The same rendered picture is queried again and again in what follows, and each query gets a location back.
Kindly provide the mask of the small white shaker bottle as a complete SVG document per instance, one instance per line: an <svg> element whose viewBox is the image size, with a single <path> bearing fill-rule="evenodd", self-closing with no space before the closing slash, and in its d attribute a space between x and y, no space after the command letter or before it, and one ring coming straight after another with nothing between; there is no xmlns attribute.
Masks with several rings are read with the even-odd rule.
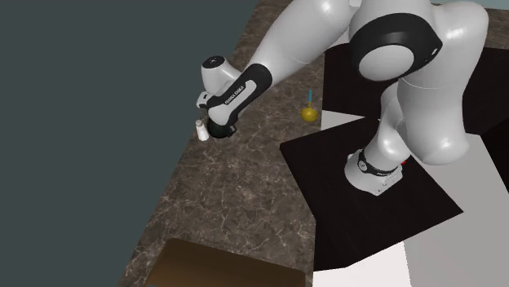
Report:
<svg viewBox="0 0 509 287"><path fill-rule="evenodd" d="M206 125L202 120L196 120L197 137L200 141L207 141L210 137Z"/></svg>

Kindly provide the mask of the black robot stand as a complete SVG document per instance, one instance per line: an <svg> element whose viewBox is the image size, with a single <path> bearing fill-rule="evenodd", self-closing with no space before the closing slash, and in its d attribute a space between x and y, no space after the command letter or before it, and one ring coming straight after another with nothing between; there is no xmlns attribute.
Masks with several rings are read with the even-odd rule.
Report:
<svg viewBox="0 0 509 287"><path fill-rule="evenodd" d="M349 48L325 53L323 109L353 121L284 142L281 153L315 220L314 267L348 267L461 214L461 208L414 160L381 196L345 178L347 155L377 129L386 82L370 82L352 69ZM497 175L509 184L509 50L486 47L463 98L466 131L479 135Z"/></svg>

